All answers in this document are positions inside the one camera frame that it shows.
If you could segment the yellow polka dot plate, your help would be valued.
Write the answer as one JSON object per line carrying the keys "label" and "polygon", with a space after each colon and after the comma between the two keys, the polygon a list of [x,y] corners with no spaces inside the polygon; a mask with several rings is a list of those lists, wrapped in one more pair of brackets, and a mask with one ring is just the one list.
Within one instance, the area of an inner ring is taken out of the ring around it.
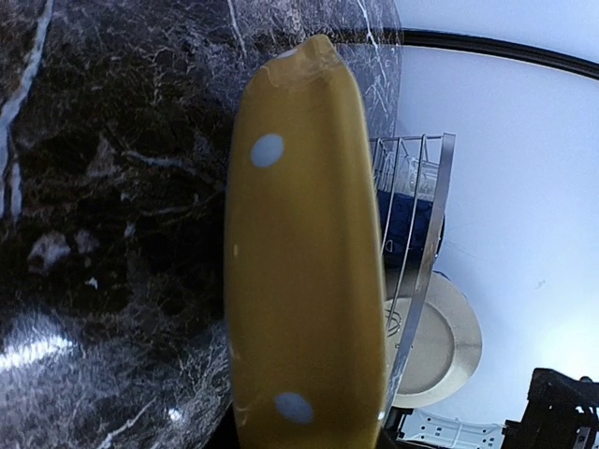
{"label": "yellow polka dot plate", "polygon": [[373,448],[387,391],[378,208],[357,82],[312,36],[236,117],[224,284],[243,448]]}

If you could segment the cream bird pattern plate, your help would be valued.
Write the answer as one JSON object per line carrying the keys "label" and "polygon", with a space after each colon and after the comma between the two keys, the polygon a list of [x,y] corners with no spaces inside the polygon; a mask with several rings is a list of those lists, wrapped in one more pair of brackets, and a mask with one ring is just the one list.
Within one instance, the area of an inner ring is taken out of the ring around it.
{"label": "cream bird pattern plate", "polygon": [[[385,273],[387,298],[385,321],[387,373],[398,353],[411,303],[416,272]],[[412,349],[392,405],[414,409],[430,406],[460,390],[475,373],[482,355],[479,321],[466,296],[443,273],[434,271]]]}

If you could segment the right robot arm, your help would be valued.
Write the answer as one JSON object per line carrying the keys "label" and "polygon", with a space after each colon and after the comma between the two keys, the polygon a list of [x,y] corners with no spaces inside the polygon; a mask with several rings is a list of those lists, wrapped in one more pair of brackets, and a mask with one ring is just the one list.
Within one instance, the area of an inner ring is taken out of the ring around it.
{"label": "right robot arm", "polygon": [[503,448],[596,448],[598,383],[534,369],[524,414],[518,422],[507,420],[503,435]]}

